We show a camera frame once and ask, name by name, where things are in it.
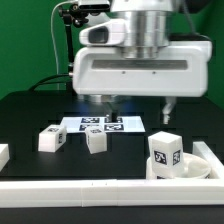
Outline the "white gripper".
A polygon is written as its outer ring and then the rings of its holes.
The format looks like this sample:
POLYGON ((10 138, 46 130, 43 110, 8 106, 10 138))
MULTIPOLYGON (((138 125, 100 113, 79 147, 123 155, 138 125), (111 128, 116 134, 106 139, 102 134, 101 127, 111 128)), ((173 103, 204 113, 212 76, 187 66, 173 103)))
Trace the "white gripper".
MULTIPOLYGON (((163 123, 168 124, 175 97, 199 97, 208 86, 209 41, 173 41, 154 59, 125 59, 117 47, 86 47, 74 62, 73 88, 83 95, 164 96, 163 123)), ((112 97, 106 117, 117 121, 112 97)))

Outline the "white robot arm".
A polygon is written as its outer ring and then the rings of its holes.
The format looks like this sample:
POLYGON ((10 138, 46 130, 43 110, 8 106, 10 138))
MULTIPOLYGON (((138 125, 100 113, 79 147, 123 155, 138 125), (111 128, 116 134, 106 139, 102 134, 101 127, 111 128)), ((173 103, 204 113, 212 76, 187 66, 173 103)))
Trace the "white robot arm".
POLYGON ((162 96, 163 122, 178 97, 200 97, 208 86, 212 43, 195 32, 169 35, 169 16, 184 0, 79 0, 88 12, 109 8, 117 16, 89 16, 79 34, 73 88, 81 95, 162 96))

